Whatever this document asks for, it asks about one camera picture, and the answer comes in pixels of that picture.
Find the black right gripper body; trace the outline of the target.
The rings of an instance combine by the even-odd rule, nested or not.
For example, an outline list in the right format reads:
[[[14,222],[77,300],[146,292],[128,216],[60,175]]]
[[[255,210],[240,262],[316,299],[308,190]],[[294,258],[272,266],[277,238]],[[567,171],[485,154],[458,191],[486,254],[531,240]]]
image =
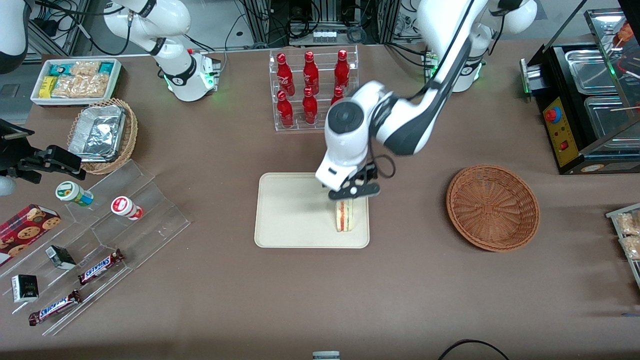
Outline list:
[[[8,170],[16,167],[20,161],[34,155],[28,137],[35,132],[0,119],[0,175],[6,176]]]

